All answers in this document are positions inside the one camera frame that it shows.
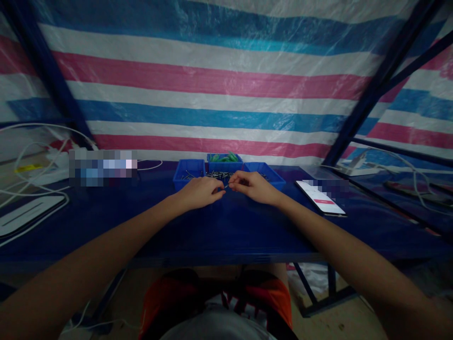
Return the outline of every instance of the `smartphone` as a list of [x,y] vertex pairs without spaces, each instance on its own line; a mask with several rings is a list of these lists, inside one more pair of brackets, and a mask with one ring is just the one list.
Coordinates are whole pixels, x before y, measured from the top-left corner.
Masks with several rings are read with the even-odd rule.
[[311,202],[326,216],[347,217],[347,214],[332,199],[315,187],[303,181],[296,181],[296,185],[311,200]]

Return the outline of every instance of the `plastic sheet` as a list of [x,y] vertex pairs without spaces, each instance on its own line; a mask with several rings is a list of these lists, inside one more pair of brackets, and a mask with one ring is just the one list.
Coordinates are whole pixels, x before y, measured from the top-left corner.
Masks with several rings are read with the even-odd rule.
[[[442,23],[442,26],[433,43],[453,30],[453,5],[447,4],[434,21],[433,25]],[[403,67],[412,60],[408,59]],[[384,95],[357,137],[453,159],[452,66],[453,50],[450,46]],[[363,145],[351,144],[344,157],[351,159],[364,149]],[[421,169],[452,171],[426,161],[407,159]],[[367,154],[367,160],[381,165],[406,167],[381,152]]]
[[[27,59],[17,37],[0,12],[0,122],[59,118],[49,94]],[[15,159],[31,142],[51,143],[44,128],[19,128],[0,133],[0,162]],[[42,151],[31,146],[27,154]]]
[[415,3],[32,2],[100,147],[269,164],[325,157]]

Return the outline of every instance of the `blue table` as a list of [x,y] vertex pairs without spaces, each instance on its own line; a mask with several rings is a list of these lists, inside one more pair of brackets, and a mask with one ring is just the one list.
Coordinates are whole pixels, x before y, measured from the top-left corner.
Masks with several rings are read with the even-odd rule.
[[[453,175],[451,174],[427,174],[431,183],[452,185]],[[412,218],[420,221],[421,224],[431,228],[435,232],[440,233],[444,238],[453,244],[453,216],[440,214],[434,211],[425,209],[420,200],[416,197],[410,197],[400,194],[397,191],[386,188],[383,184],[386,181],[398,182],[413,188],[413,175],[411,172],[403,172],[399,174],[389,174],[386,171],[376,175],[354,176],[350,178],[354,183],[363,186],[372,193],[379,195],[389,204],[398,206],[402,212],[405,212]],[[426,182],[421,176],[418,176],[418,188],[420,191],[427,191]],[[442,190],[432,188],[437,194],[443,194],[445,197],[453,199],[452,194],[443,192]],[[425,204],[435,210],[453,214],[453,210],[441,207],[436,204],[425,202]]]
[[[141,171],[137,187],[75,187],[70,203],[23,237],[0,248],[0,273],[35,272],[175,192],[177,162]],[[286,180],[283,192],[309,209],[295,186],[310,179],[299,167],[273,166]],[[53,185],[66,186],[67,181]],[[4,208],[3,215],[31,198]],[[350,187],[347,218],[328,218],[390,261],[451,254],[442,238]],[[277,209],[227,189],[223,199],[172,221],[148,242],[130,267],[320,261],[321,255]]]

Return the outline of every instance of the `blue plastic bin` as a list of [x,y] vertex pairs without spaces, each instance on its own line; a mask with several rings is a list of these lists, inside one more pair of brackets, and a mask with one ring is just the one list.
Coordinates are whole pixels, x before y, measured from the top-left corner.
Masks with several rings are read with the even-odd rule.
[[175,175],[173,176],[173,183],[175,184],[176,191],[181,190],[187,183],[189,183],[191,177],[185,179],[189,174],[194,177],[206,176],[204,160],[179,160],[178,167],[176,168]]
[[238,170],[242,170],[242,166],[244,164],[241,157],[235,153],[236,157],[238,158],[239,162],[211,162],[211,157],[218,154],[219,159],[223,157],[227,157],[227,153],[209,153],[208,154],[208,170],[209,172],[213,171],[224,171],[224,172],[236,172]]
[[257,171],[261,174],[264,174],[268,177],[269,183],[272,184],[276,189],[282,191],[286,182],[281,178],[275,171],[273,171],[270,166],[264,162],[247,162],[244,163],[244,169],[248,172]]

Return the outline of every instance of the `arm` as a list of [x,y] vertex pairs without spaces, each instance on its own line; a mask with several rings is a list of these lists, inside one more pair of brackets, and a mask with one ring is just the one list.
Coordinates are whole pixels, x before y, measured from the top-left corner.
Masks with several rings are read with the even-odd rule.
[[449,320],[406,276],[365,243],[276,190],[258,173],[236,172],[230,188],[287,215],[373,306],[391,339],[447,339]]
[[46,269],[0,306],[2,339],[56,339],[72,315],[99,293],[162,227],[222,198],[221,181],[191,180],[178,193],[111,229]]

